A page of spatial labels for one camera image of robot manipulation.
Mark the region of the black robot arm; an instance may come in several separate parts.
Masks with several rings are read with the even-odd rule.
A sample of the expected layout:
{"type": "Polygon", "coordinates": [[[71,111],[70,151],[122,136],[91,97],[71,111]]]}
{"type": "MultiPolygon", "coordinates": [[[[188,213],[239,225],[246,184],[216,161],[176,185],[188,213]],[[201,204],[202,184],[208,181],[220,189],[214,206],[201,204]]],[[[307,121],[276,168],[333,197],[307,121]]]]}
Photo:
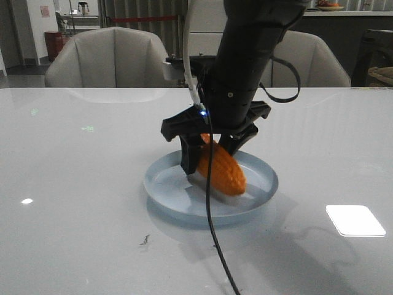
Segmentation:
{"type": "Polygon", "coordinates": [[[217,53],[166,59],[173,69],[190,67],[199,101],[163,120],[163,137],[179,137],[187,155],[200,149],[201,133],[219,134],[229,154],[253,138],[255,120],[270,112],[266,103],[253,100],[262,73],[305,9],[305,1],[224,1],[227,21],[217,53]]]}

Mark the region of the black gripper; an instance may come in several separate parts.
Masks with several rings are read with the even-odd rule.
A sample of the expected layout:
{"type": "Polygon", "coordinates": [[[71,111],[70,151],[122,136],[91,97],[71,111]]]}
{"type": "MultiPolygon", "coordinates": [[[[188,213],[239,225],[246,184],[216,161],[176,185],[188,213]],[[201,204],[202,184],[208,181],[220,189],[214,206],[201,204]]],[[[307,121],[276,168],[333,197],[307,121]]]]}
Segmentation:
{"type": "MultiPolygon", "coordinates": [[[[259,117],[266,119],[271,111],[264,101],[252,101],[247,113],[240,123],[234,127],[227,123],[213,122],[213,133],[223,134],[219,144],[230,154],[234,155],[245,143],[252,139],[258,128],[254,121],[259,117]]],[[[209,126],[205,122],[207,115],[192,106],[179,114],[163,120],[161,133],[167,141],[180,136],[181,141],[181,167],[186,175],[195,173],[204,146],[200,133],[209,133],[209,126]]]]}

